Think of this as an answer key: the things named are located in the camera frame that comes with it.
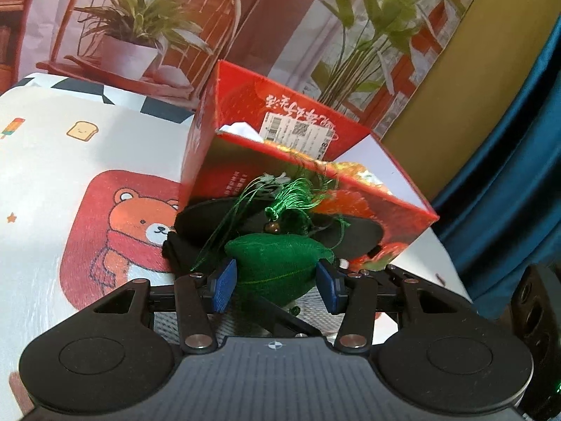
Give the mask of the black eye mask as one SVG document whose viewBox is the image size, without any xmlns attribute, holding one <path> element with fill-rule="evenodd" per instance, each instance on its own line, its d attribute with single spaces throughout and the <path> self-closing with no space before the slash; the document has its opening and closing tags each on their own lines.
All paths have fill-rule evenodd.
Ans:
<svg viewBox="0 0 561 421">
<path fill-rule="evenodd" d="M 265 230 L 265 208 L 271 198 L 246 201 L 235 209 L 234 198 L 213 199 L 187 206 L 176 217 L 163 243 L 162 255 L 175 276 L 191 271 L 209 274 L 225 259 L 223 247 L 240 236 Z M 279 231 L 309 237 L 334 250 L 338 259 L 372 256 L 384 235 L 377 221 L 348 214 L 299 213 L 280 215 Z"/>
</svg>

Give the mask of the green sachet with tassel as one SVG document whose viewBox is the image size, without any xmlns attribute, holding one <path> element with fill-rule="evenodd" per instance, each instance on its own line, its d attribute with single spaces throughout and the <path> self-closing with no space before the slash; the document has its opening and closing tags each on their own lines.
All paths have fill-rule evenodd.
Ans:
<svg viewBox="0 0 561 421">
<path fill-rule="evenodd" d="M 239 196 L 235 209 L 246 201 L 271 198 L 265 214 L 265 230 L 230 240 L 223 247 L 226 260 L 236 260 L 236 296 L 241 301 L 262 296 L 286 306 L 315 285 L 315 269 L 320 260 L 334 261 L 334 250 L 309 237 L 282 234 L 279 218 L 287 210 L 307 213 L 311 203 L 304 187 L 306 179 L 263 173 L 250 181 Z"/>
</svg>

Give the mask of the red strawberry cardboard box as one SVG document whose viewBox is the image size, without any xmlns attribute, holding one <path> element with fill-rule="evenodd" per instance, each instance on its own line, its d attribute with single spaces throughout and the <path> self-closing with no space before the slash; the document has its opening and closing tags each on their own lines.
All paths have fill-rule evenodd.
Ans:
<svg viewBox="0 0 561 421">
<path fill-rule="evenodd" d="M 243 67 L 220 61 L 187 137 L 181 207 L 237 197 L 263 175 L 306 177 L 322 214 L 378 223 L 389 259 L 437 221 L 437 213 L 367 127 Z"/>
</svg>

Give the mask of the orange floral oven mitt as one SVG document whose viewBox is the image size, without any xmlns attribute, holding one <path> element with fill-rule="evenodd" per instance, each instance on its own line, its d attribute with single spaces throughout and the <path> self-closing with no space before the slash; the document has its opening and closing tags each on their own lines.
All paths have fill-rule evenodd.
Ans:
<svg viewBox="0 0 561 421">
<path fill-rule="evenodd" d="M 364 193 L 391 196 L 390 189 L 359 162 L 322 162 L 296 149 L 269 142 L 298 165 L 297 179 L 306 179 L 306 212 L 329 216 L 350 216 L 374 221 L 377 217 Z"/>
</svg>

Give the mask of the printed living room backdrop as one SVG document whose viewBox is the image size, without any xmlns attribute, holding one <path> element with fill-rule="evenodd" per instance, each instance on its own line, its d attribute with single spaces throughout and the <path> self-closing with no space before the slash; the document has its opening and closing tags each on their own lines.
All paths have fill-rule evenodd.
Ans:
<svg viewBox="0 0 561 421">
<path fill-rule="evenodd" d="M 225 60 L 384 136 L 474 0 L 1 0 L 1 86 L 32 71 L 192 109 Z"/>
</svg>

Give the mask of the cartoon printed table mat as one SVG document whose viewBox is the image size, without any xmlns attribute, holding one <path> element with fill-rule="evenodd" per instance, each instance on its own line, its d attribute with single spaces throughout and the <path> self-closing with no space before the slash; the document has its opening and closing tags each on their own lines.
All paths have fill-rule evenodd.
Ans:
<svg viewBox="0 0 561 421">
<path fill-rule="evenodd" d="M 187 208 L 179 193 L 194 116 L 120 88 L 43 73 L 2 95 L 3 419 L 31 409 L 18 367 L 31 340 L 133 279 L 174 283 L 162 247 Z M 353 268 L 394 263 L 465 293 L 431 227 L 394 258 L 379 253 L 347 261 Z"/>
</svg>

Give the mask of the wooden panel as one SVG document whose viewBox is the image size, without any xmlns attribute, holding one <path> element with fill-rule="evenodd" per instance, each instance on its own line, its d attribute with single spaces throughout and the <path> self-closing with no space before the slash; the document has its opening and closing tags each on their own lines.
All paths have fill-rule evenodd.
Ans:
<svg viewBox="0 0 561 421">
<path fill-rule="evenodd" d="M 560 0 L 474 0 L 383 138 L 427 199 L 454 178 L 496 126 L 559 13 Z"/>
</svg>

